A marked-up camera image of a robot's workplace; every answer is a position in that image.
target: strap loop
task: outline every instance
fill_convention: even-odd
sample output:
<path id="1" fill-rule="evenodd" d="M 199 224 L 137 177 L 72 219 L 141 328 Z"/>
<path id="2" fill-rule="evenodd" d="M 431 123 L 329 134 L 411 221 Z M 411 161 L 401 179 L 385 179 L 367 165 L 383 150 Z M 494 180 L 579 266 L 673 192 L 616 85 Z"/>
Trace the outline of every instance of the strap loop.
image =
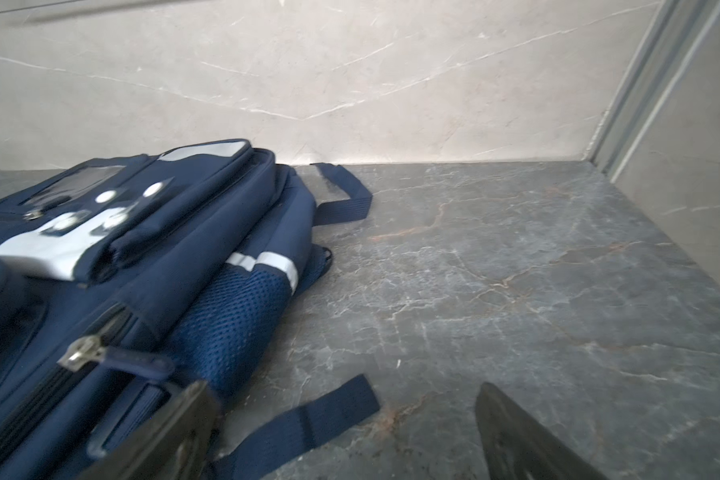
<path id="1" fill-rule="evenodd" d="M 355 175 L 341 165 L 313 164 L 320 174 L 349 195 L 347 200 L 336 200 L 318 205 L 313 225 L 343 224 L 362 220 L 371 209 L 373 194 Z"/>
<path id="2" fill-rule="evenodd" d="M 297 456 L 330 442 L 378 412 L 368 380 L 358 375 L 333 392 L 281 413 L 212 464 L 217 480 L 259 480 Z"/>

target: navy blue backpack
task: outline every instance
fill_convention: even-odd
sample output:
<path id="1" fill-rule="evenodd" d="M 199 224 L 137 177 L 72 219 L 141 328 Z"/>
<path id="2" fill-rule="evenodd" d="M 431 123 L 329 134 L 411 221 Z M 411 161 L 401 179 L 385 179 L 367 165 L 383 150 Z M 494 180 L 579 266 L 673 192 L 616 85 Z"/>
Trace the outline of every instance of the navy blue backpack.
<path id="1" fill-rule="evenodd" d="M 1 199 L 0 478 L 77 476 L 195 380 L 238 392 L 331 265 L 312 226 L 368 214 L 359 180 L 316 167 L 349 198 L 317 206 L 272 152 L 224 140 L 88 160 Z M 216 476 L 260 478 L 378 410 L 363 376 L 319 400 Z"/>

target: reflective stripe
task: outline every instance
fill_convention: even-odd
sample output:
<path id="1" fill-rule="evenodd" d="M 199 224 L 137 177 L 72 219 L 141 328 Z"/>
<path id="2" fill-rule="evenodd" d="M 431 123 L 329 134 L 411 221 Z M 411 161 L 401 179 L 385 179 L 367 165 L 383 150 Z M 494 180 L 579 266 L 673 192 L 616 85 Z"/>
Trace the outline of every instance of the reflective stripe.
<path id="1" fill-rule="evenodd" d="M 164 153 L 159 156 L 158 160 L 176 161 L 193 155 L 214 155 L 216 157 L 231 157 L 246 146 L 244 141 L 233 141 L 225 144 L 208 144 L 194 145 L 192 147 L 182 147 Z"/>
<path id="2" fill-rule="evenodd" d="M 242 268 L 250 272 L 251 270 L 253 270 L 253 266 L 256 264 L 256 259 L 252 256 L 243 255 L 240 254 L 240 252 L 235 252 L 234 254 L 230 255 L 230 258 L 228 258 L 226 262 L 231 265 L 241 266 Z"/>
<path id="3" fill-rule="evenodd" d="M 74 212 L 59 215 L 36 230 L 12 236 L 0 244 L 0 259 L 27 276 L 74 280 L 73 270 L 77 261 L 86 250 L 106 236 L 106 232 L 91 232 L 124 209 L 122 206 L 109 208 L 61 236 L 43 235 L 43 230 L 57 222 L 63 224 L 70 216 L 74 216 Z"/>
<path id="4" fill-rule="evenodd" d="M 230 255 L 230 258 L 228 258 L 226 262 L 231 265 L 241 266 L 249 272 L 253 270 L 254 266 L 259 264 L 277 268 L 288 277 L 288 282 L 291 284 L 291 293 L 296 292 L 298 271 L 296 270 L 296 265 L 287 256 L 276 254 L 275 252 L 261 252 L 259 258 L 253 258 L 250 255 L 235 252 Z"/>
<path id="5" fill-rule="evenodd" d="M 284 272 L 288 277 L 288 282 L 291 283 L 291 293 L 296 292 L 298 272 L 296 271 L 296 265 L 294 265 L 293 261 L 287 256 L 276 254 L 275 252 L 262 252 L 259 258 L 256 259 L 256 263 L 269 265 Z"/>

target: zipper track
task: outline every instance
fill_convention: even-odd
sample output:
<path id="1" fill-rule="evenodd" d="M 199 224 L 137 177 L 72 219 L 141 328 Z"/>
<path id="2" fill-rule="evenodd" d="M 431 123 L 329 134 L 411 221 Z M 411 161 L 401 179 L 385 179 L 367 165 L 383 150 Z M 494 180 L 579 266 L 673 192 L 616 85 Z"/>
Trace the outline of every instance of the zipper track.
<path id="1" fill-rule="evenodd" d="M 84 335 L 100 334 L 111 342 L 129 322 L 131 314 L 122 305 L 104 312 Z M 32 391 L 0 423 L 0 466 L 67 394 L 96 367 L 89 362 L 77 372 L 54 366 Z"/>

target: marble wall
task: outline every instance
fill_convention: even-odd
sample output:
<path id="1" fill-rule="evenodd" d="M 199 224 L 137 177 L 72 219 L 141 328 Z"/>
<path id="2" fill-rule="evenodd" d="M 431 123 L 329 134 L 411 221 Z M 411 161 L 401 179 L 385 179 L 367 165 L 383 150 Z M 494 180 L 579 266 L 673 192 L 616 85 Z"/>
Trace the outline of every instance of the marble wall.
<path id="1" fill-rule="evenodd" d="M 616 186 L 720 284 L 720 18 Z"/>
<path id="2" fill-rule="evenodd" d="M 579 159 L 657 4 L 77 0 L 4 13 L 0 167 L 228 137 L 294 164 Z"/>

